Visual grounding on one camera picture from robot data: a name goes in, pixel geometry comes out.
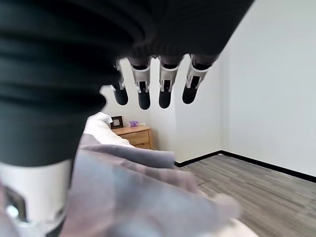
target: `wooden nightstand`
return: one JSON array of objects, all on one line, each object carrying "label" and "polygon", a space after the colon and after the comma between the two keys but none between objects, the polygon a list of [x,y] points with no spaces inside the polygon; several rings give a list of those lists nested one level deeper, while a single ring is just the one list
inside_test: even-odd
[{"label": "wooden nightstand", "polygon": [[121,138],[127,139],[135,147],[154,149],[150,127],[139,125],[137,127],[116,128],[112,129],[112,131]]}]

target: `gray laminate floor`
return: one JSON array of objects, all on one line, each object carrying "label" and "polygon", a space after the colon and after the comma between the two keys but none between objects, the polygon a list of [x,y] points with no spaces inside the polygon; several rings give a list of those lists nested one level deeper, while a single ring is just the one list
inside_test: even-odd
[{"label": "gray laminate floor", "polygon": [[241,221],[260,237],[316,237],[316,184],[218,155],[189,164],[200,189],[243,207]]}]

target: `tissue box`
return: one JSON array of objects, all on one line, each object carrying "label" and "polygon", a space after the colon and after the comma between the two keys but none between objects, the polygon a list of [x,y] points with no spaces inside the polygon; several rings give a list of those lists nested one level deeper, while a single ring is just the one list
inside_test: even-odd
[{"label": "tissue box", "polygon": [[138,121],[130,121],[128,122],[130,127],[136,127],[138,126]]}]

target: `black fabric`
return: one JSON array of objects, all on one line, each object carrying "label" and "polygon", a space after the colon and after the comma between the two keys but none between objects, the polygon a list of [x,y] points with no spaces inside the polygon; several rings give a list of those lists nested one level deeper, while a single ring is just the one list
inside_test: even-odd
[{"label": "black fabric", "polygon": [[253,0],[0,1],[0,160],[73,158],[124,56],[218,55]]},{"label": "black fabric", "polygon": [[49,232],[46,237],[58,237],[63,229],[64,223],[65,220],[63,220],[63,222],[60,223],[60,225],[56,229],[54,229],[52,232]]}]

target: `bed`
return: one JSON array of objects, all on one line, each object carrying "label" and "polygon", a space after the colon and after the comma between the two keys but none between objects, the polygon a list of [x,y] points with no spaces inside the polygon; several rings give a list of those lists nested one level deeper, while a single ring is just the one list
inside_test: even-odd
[{"label": "bed", "polygon": [[[92,117],[89,118],[87,125],[84,130],[84,134],[93,135],[98,143],[100,144],[110,144],[110,145],[119,145],[127,148],[133,148],[133,146],[125,139],[115,135],[106,123],[111,122],[111,119],[105,116],[100,117]],[[68,207],[68,218],[66,219],[64,228],[61,233],[61,237],[101,237],[104,234],[96,234],[99,228],[107,222],[107,217],[109,217],[109,211],[106,209],[103,212],[102,217],[98,217],[102,210],[102,205],[104,205],[105,199],[104,197],[109,194],[104,194],[105,196],[101,197],[100,195],[91,195],[91,193],[95,193],[95,187],[107,187],[104,185],[105,182],[109,182],[111,185],[110,179],[100,178],[95,175],[95,172],[91,173],[91,170],[96,170],[96,167],[89,169],[88,166],[90,164],[87,163],[87,166],[83,165],[81,168],[81,173],[83,174],[81,177],[76,177],[76,172],[73,177],[72,189],[69,193],[69,207]],[[200,199],[205,200],[205,196],[203,195],[195,195]],[[9,223],[8,218],[5,215],[4,211],[4,198],[3,198],[3,187],[0,185],[0,236],[6,237],[18,237],[18,235],[13,230],[12,226]],[[92,229],[89,234],[84,233],[86,229],[89,229],[89,225],[96,225],[96,228]],[[192,237],[258,237],[252,230],[250,230],[245,224],[242,222],[232,219],[230,223],[224,226],[221,230],[219,230],[215,234],[206,233],[202,236],[192,236]]]},{"label": "bed", "polygon": [[[85,127],[84,133],[93,135],[101,144],[113,144],[126,147],[133,147],[129,141],[122,139],[111,131],[109,124],[111,119],[108,115],[100,113],[96,117],[90,118]],[[214,237],[258,237],[251,229],[239,220],[233,219],[230,224],[225,226]]]}]

